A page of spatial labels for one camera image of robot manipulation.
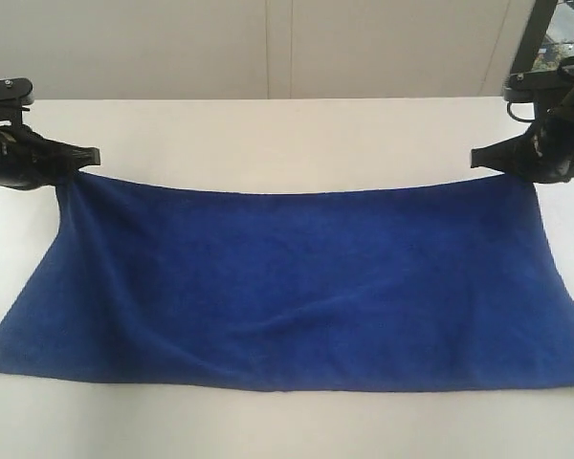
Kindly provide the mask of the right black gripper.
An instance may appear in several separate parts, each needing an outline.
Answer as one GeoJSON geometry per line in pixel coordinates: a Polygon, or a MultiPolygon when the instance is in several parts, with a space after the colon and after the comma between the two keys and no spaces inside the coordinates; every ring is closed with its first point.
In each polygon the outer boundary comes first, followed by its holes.
{"type": "Polygon", "coordinates": [[[574,179],[574,88],[536,119],[522,138],[471,150],[471,168],[517,173],[532,183],[574,179]]]}

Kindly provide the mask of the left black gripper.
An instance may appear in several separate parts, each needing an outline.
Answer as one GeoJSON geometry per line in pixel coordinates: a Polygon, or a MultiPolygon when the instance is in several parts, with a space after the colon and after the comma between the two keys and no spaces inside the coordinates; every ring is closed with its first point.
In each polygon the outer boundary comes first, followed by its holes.
{"type": "Polygon", "coordinates": [[[20,191],[59,186],[100,165],[96,147],[48,140],[28,127],[0,127],[0,186],[20,191]]]}

